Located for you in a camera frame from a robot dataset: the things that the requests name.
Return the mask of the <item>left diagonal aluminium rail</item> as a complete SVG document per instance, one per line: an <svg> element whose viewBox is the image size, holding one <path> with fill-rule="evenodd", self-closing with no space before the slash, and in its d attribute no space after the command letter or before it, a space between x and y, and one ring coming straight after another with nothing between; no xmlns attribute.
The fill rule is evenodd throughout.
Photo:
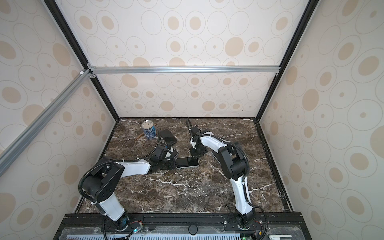
<svg viewBox="0 0 384 240"><path fill-rule="evenodd" d="M90 76L90 70L83 70L83 73L79 74L1 154L1 175L8 170L26 147Z"/></svg>

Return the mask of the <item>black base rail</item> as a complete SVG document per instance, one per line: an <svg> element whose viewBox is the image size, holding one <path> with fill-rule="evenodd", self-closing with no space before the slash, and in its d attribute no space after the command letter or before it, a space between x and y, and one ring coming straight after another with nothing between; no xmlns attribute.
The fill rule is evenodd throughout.
<svg viewBox="0 0 384 240"><path fill-rule="evenodd" d="M257 214L240 227L233 213L127 214L113 222L101 214L65 215L55 240L310 240L300 213Z"/></svg>

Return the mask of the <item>horizontal aluminium rail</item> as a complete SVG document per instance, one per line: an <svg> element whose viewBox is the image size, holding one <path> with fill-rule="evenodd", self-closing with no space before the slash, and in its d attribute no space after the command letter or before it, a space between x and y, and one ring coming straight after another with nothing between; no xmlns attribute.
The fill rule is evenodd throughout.
<svg viewBox="0 0 384 240"><path fill-rule="evenodd" d="M95 74L278 73L279 66L92 67Z"/></svg>

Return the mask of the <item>black phone case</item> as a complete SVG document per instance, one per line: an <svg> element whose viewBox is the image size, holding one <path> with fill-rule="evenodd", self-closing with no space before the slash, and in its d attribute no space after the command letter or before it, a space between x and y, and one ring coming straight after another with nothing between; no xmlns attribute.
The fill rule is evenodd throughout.
<svg viewBox="0 0 384 240"><path fill-rule="evenodd" d="M176 137L168 129L160 131L160 137L165 141L167 146L173 146L177 143Z"/></svg>

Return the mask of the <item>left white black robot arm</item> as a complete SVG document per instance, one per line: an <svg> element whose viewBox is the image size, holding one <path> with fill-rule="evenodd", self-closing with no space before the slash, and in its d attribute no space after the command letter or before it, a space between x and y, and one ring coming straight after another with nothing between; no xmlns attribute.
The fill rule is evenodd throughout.
<svg viewBox="0 0 384 240"><path fill-rule="evenodd" d="M159 133L157 146L148 156L135 160L102 157L80 179L79 193L111 221L125 219L126 211L115 194L120 179L172 170L178 154L173 148L176 143L175 136L169 130L163 130Z"/></svg>

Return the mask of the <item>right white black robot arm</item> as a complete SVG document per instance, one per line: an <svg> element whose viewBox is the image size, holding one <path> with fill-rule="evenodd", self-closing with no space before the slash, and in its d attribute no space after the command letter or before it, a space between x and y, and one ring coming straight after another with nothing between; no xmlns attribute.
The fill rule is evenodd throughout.
<svg viewBox="0 0 384 240"><path fill-rule="evenodd" d="M268 220L264 209L254 205L248 190L249 160L239 143L233 143L215 136L212 132L202 131L186 120L190 134L190 153L200 158L212 150L222 168L225 177L231 181L235 195L236 221L240 229L248 229L254 223L261 226L261 234L268 229Z"/></svg>

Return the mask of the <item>blue white tin can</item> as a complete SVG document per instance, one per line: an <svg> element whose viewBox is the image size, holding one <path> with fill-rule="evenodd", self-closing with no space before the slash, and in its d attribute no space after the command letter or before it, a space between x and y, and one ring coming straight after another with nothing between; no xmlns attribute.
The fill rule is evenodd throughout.
<svg viewBox="0 0 384 240"><path fill-rule="evenodd" d="M151 120L145 120L141 124L144 135L148 139L153 139L156 136L155 124Z"/></svg>

